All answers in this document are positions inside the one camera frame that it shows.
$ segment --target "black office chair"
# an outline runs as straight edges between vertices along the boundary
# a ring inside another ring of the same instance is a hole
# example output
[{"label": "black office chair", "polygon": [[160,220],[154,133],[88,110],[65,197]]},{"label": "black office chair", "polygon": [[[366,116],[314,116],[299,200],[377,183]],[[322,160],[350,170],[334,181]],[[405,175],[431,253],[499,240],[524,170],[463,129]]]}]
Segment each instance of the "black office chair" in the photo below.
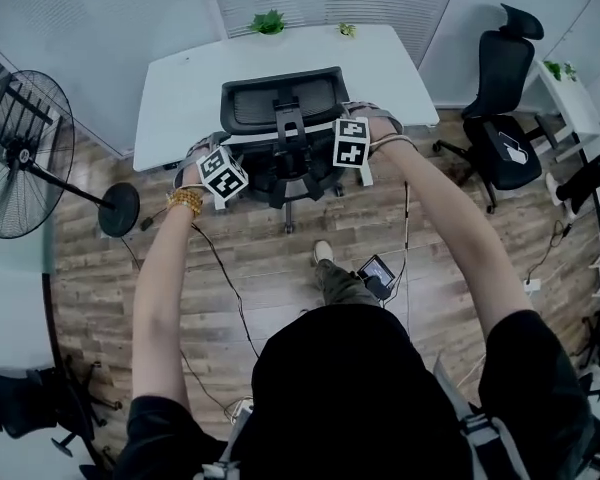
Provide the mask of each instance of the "black office chair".
[{"label": "black office chair", "polygon": [[99,427],[107,422],[98,418],[92,404],[112,410],[121,409],[122,404],[99,400],[89,394],[89,383],[98,363],[91,365],[82,382],[71,369],[71,356],[67,357],[65,365],[64,370],[27,370],[26,377],[20,378],[0,375],[0,432],[4,430],[10,437],[18,439],[36,430],[60,425],[69,431],[69,435],[62,441],[51,441],[69,457],[73,454],[68,445],[76,436],[88,442],[93,440],[91,420]]},{"label": "black office chair", "polygon": [[[335,121],[342,114],[340,103],[348,100],[338,67],[222,86],[220,122],[227,133],[278,133],[275,139],[228,147],[249,175],[247,195],[272,208],[286,207],[287,233],[294,230],[293,201],[317,201],[329,187],[343,194],[338,180],[344,169],[333,166],[332,127],[312,132],[306,127]],[[289,130],[294,132],[287,136]]]},{"label": "black office chair", "polygon": [[[464,150],[444,141],[433,145],[434,152],[448,149],[469,162],[471,168],[458,183],[464,184],[475,172],[484,182],[491,204],[497,206],[493,188],[514,190],[542,174],[540,160],[531,140],[546,136],[555,149],[551,129],[540,116],[538,127],[524,133],[511,116],[501,115],[515,110],[533,60],[535,49],[527,39],[542,39],[541,23],[531,14],[501,4],[507,11],[507,24],[499,31],[489,30],[480,38],[480,84],[476,100],[462,111],[464,131],[472,146]],[[524,163],[514,158],[525,160]]]}]

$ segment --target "shoe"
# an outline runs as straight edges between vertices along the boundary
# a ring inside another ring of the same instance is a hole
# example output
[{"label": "shoe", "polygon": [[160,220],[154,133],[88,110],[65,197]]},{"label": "shoe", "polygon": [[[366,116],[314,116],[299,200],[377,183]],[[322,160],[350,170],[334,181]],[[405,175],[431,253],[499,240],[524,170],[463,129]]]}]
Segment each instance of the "shoe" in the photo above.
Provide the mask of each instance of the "shoe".
[{"label": "shoe", "polygon": [[574,222],[577,218],[577,215],[573,213],[573,208],[571,208],[571,199],[567,199],[564,202],[565,213],[567,214],[567,219],[569,222]]},{"label": "shoe", "polygon": [[329,260],[333,262],[333,249],[326,240],[319,240],[313,246],[313,259],[316,260],[316,265],[320,260]]},{"label": "shoe", "polygon": [[560,206],[562,204],[562,201],[558,199],[558,187],[560,184],[550,172],[548,172],[545,176],[544,182],[547,184],[547,190],[549,191],[549,194],[551,194],[551,202],[553,203],[553,206]]}]

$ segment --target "chair headrest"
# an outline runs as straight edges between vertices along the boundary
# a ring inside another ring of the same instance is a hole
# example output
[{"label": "chair headrest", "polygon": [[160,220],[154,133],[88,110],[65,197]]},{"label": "chair headrest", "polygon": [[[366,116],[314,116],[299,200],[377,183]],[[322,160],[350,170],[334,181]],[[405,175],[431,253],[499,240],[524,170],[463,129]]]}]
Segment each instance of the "chair headrest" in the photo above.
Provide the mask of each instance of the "chair headrest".
[{"label": "chair headrest", "polygon": [[540,40],[544,37],[544,28],[538,18],[515,7],[500,5],[507,11],[507,24],[500,27],[501,32],[526,39]]}]

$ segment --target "potted plant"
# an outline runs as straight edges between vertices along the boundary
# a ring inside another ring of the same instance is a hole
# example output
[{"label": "potted plant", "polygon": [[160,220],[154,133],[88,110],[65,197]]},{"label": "potted plant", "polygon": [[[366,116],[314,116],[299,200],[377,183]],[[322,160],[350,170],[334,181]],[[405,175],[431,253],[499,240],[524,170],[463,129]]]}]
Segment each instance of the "potted plant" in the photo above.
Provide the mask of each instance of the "potted plant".
[{"label": "potted plant", "polygon": [[256,14],[249,26],[254,32],[260,32],[265,36],[273,36],[284,30],[284,13],[271,9],[267,14]]},{"label": "potted plant", "polygon": [[356,26],[355,25],[347,25],[346,23],[340,23],[338,25],[338,30],[343,36],[348,36],[351,39],[356,37]]},{"label": "potted plant", "polygon": [[[547,67],[549,72],[553,75],[558,82],[562,82],[562,67],[557,62],[551,62],[550,60],[545,60],[544,65]],[[576,77],[576,70],[573,67],[573,64],[570,62],[564,63],[564,74],[567,75],[567,78],[572,82],[576,82],[578,77]]]}]

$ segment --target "wooden floor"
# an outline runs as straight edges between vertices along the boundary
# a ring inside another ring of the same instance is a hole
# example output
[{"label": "wooden floor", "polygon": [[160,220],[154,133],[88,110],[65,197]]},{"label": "wooden floor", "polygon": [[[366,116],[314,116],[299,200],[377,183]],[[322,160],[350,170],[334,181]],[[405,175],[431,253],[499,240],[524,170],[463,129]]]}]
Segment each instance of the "wooden floor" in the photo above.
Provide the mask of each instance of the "wooden floor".
[{"label": "wooden floor", "polygon": [[[531,125],[528,118],[522,122]],[[409,134],[420,151],[451,179],[461,176],[466,168],[462,160],[444,150],[440,154],[431,150],[437,139],[468,145],[458,113],[441,112],[436,128],[417,127]],[[565,141],[561,149],[569,145]],[[550,163],[553,156],[551,152],[546,154],[542,162],[558,179],[568,178],[581,166],[578,156],[559,166]],[[295,203],[296,232],[290,236],[284,233],[283,212],[262,203],[237,200],[226,213],[205,206],[197,223],[214,241],[244,299],[247,324],[257,348],[261,349],[302,309],[321,305],[310,263],[315,240],[329,240],[337,263],[347,269],[357,269],[371,255],[379,254],[394,273],[399,272],[405,194],[392,166],[378,166],[380,157],[376,155],[371,162],[373,187],[358,186],[353,173],[348,173],[344,197],[327,194],[318,202]],[[115,161],[99,146],[80,139],[71,181],[96,194],[115,181],[131,181],[141,196],[140,222],[164,207],[172,175],[162,170],[134,173],[130,160]],[[485,207],[483,189],[475,180],[464,190],[476,204]],[[542,258],[554,222],[562,217],[561,209],[551,204],[542,178],[522,189],[501,193],[499,198],[495,215],[487,218],[523,278]],[[585,206],[581,214],[590,208]],[[126,440],[132,301],[138,272],[122,241],[101,235],[96,214],[93,204],[72,194],[63,195],[54,213],[56,273],[52,277],[52,297],[62,352],[72,354],[80,369],[101,361],[93,391],[124,404],[117,413],[100,411],[109,422],[97,430],[96,447],[108,445],[115,455]],[[163,217],[158,217],[148,231],[143,233],[136,227],[126,237],[140,263]],[[409,267],[398,297],[388,309],[408,325],[427,366],[442,354],[452,379],[459,382],[484,354],[482,333],[467,286],[417,199],[411,203],[410,217]],[[591,298],[597,284],[595,271],[587,268],[599,250],[598,223],[592,211],[577,222],[533,274],[542,280],[542,291],[532,296],[533,304],[569,353],[584,339],[581,317],[600,306],[596,302],[599,299]],[[246,341],[235,296],[204,240],[193,234],[182,297],[182,350],[206,388],[222,404],[250,394],[255,356]],[[204,395],[184,362],[183,369],[194,417],[204,430],[226,437],[230,427],[222,410]],[[462,386],[465,395],[477,403],[479,378],[480,368]]]}]

